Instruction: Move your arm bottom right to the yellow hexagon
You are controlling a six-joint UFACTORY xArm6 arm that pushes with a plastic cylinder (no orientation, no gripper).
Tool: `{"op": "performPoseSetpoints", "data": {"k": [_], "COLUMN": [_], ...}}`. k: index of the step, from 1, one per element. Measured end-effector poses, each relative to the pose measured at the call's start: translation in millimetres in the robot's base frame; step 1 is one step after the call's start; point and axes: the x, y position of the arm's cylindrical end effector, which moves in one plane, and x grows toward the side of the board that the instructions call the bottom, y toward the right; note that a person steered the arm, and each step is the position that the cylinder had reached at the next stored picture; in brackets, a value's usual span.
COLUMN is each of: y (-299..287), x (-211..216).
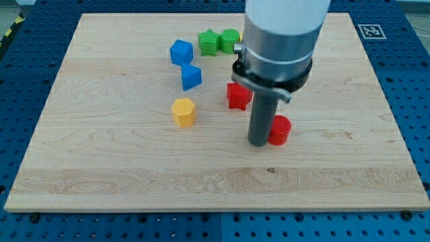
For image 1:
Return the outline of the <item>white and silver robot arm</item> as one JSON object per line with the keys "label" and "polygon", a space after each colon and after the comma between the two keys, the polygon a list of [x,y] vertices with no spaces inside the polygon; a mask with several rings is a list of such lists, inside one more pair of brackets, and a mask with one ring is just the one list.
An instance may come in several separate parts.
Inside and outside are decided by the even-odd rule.
{"label": "white and silver robot arm", "polygon": [[241,62],[246,74],[287,81],[310,64],[330,0],[247,0],[245,45]]}

